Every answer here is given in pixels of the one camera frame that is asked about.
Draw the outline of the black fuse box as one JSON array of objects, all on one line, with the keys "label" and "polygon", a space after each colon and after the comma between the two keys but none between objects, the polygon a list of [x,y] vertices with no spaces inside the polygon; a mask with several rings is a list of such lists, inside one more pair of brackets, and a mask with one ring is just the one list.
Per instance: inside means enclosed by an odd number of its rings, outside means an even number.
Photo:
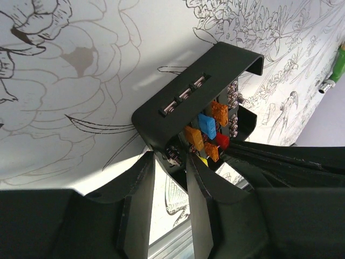
[{"label": "black fuse box", "polygon": [[210,116],[212,101],[218,101],[234,120],[235,139],[246,140],[257,125],[257,115],[237,103],[238,78],[244,72],[260,76],[263,67],[262,54],[219,42],[133,113],[136,130],[183,190],[190,147],[184,127],[200,128],[198,115]]}]

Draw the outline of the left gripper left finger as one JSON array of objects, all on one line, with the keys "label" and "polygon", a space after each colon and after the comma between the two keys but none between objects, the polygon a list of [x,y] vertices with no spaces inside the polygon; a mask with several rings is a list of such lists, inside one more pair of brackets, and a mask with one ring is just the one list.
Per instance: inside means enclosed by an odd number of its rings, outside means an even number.
[{"label": "left gripper left finger", "polygon": [[155,158],[104,186],[1,191],[1,258],[147,258]]}]

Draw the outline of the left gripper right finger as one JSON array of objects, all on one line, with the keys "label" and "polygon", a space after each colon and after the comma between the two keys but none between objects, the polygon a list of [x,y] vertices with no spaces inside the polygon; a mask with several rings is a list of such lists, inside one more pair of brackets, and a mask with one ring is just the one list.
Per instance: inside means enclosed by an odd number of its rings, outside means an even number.
[{"label": "left gripper right finger", "polygon": [[188,155],[195,258],[344,258],[343,188],[247,192]]}]

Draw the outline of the orange fuse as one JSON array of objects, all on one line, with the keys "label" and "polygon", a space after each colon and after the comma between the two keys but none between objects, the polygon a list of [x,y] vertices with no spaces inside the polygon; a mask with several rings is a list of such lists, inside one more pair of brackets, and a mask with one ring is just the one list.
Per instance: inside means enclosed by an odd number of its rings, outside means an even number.
[{"label": "orange fuse", "polygon": [[213,162],[219,160],[218,146],[209,142],[204,143],[204,150],[206,154],[212,159]]},{"label": "orange fuse", "polygon": [[222,127],[226,127],[229,124],[228,106],[218,103],[216,101],[211,102],[211,114],[212,117],[217,121]]}]

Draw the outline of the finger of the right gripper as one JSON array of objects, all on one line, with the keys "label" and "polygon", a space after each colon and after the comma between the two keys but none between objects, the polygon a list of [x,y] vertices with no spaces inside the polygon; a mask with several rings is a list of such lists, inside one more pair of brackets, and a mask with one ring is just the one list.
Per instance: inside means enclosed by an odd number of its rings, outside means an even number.
[{"label": "finger of the right gripper", "polygon": [[220,157],[253,189],[344,187],[344,147],[272,146],[234,141]]}]

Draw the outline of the red fuse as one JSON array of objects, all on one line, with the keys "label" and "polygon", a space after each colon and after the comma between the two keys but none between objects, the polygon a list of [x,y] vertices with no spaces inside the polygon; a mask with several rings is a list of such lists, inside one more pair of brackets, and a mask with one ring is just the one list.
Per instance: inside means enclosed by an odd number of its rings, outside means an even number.
[{"label": "red fuse", "polygon": [[221,134],[220,132],[217,132],[216,143],[218,146],[220,146],[221,149],[225,150],[228,148],[228,146],[230,144],[230,138],[227,135],[224,135],[224,134]]}]

